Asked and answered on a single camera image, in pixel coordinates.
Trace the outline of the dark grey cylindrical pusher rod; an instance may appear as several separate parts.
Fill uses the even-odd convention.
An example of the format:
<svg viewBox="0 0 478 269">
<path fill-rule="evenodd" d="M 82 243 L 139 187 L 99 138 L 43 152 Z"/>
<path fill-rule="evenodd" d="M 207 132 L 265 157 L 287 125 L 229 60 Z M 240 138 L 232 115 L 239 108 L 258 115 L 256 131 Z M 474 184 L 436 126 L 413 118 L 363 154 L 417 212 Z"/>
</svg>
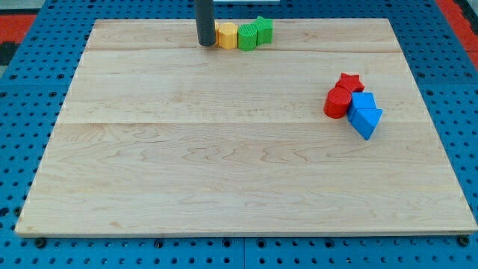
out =
<svg viewBox="0 0 478 269">
<path fill-rule="evenodd" d="M 213 46 L 216 43 L 214 1 L 194 0 L 194 10 L 199 44 Z"/>
</svg>

